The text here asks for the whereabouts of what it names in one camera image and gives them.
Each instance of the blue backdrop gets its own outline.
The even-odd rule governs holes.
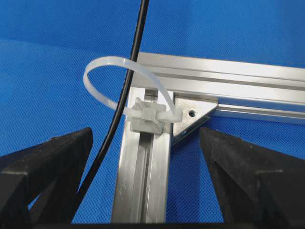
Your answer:
[[[87,173],[114,111],[82,85],[86,64],[106,55],[129,57],[139,0],[0,1],[0,154],[83,127],[93,129]],[[141,51],[305,67],[303,0],[151,0]],[[91,73],[118,100],[125,70]],[[233,118],[206,126],[305,158],[305,127]],[[75,223],[110,222],[121,145],[111,148]],[[167,221],[219,222],[221,212],[198,133],[172,148]]]

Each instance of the black cable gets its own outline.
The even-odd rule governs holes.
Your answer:
[[[147,9],[148,9],[148,3],[149,0],[142,0],[141,1],[141,6],[140,6],[140,11],[139,11],[139,16],[138,16],[138,23],[136,27],[136,31],[134,34],[134,39],[133,39],[133,45],[132,45],[132,51],[130,55],[130,60],[132,61],[137,61],[138,59],[138,54],[140,50],[140,44],[142,40],[142,35],[143,35],[143,30],[145,26],[145,19],[146,19],[146,14],[147,14]],[[75,199],[75,204],[73,207],[73,215],[75,215],[78,207],[80,206],[84,196],[87,193],[88,188],[90,187],[97,171],[100,168],[101,163],[103,162],[103,159],[107,153],[107,150],[112,142],[113,136],[118,128],[121,116],[123,114],[123,110],[127,101],[127,96],[130,90],[130,86],[132,83],[132,77],[133,77],[133,71],[132,70],[127,70],[126,77],[125,77],[125,82],[123,89],[121,91],[120,99],[118,102],[117,109],[114,113],[111,125],[109,127],[108,133],[104,139],[104,142],[86,176],[84,179],[84,182],[82,183]]]

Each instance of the blue background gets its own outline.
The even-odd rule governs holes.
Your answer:
[[[87,173],[114,111],[84,89],[92,59],[129,57],[139,0],[0,0],[0,154],[83,127],[93,129]],[[305,68],[303,0],[151,0],[141,51]],[[125,70],[100,68],[93,84],[118,100]],[[233,118],[206,126],[305,158],[305,127]],[[110,222],[121,121],[75,223]],[[167,221],[220,222],[198,133],[172,148]]]

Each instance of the silver metal bar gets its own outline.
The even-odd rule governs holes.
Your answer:
[[[166,104],[162,95],[140,88],[131,88],[128,106],[135,98]],[[165,124],[161,135],[130,131],[125,121],[112,222],[165,222],[167,177],[172,124]]]
[[[143,52],[138,62],[180,97],[217,99],[223,109],[219,106],[216,115],[304,121],[300,117],[305,115],[305,69]],[[138,75],[132,85],[154,88]]]
[[[167,110],[169,109],[161,93],[158,95],[157,103],[164,104],[167,106]],[[142,217],[143,222],[146,223],[165,222],[172,127],[172,124],[165,123],[163,133],[153,137]]]
[[[131,88],[129,92],[128,107],[134,105],[136,97],[144,100],[145,89]],[[136,162],[138,151],[142,152],[139,145],[140,134],[130,131],[130,122],[125,121],[122,137],[122,146],[114,201],[112,207],[112,222],[128,223],[132,222],[132,198],[133,185],[136,174]]]

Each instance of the white zip tie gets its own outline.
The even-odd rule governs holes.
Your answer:
[[[88,79],[88,72],[91,70],[106,66],[106,65],[114,65],[114,66],[120,66],[126,69],[131,69],[134,72],[138,73],[141,76],[144,76],[149,81],[151,81],[156,88],[161,92],[161,94],[164,96],[170,110],[165,112],[158,112],[156,114],[156,119],[160,122],[169,122],[169,123],[177,123],[182,121],[182,110],[180,108],[176,108],[173,104],[173,101],[171,100],[167,90],[165,87],[161,84],[160,80],[148,69],[144,68],[142,65],[138,64],[137,62],[117,57],[117,56],[106,56],[106,57],[100,57],[93,61],[91,61],[85,69],[85,73],[83,76],[83,82],[85,85],[85,88],[87,91],[98,101],[106,105],[107,107],[112,108],[113,110],[116,109],[117,103],[112,101],[111,99],[104,96],[102,93],[100,93],[96,88],[91,84],[90,80]],[[124,108],[124,112],[126,116],[133,117],[133,118],[141,118],[142,117],[142,111],[141,110],[135,110],[128,107]]]

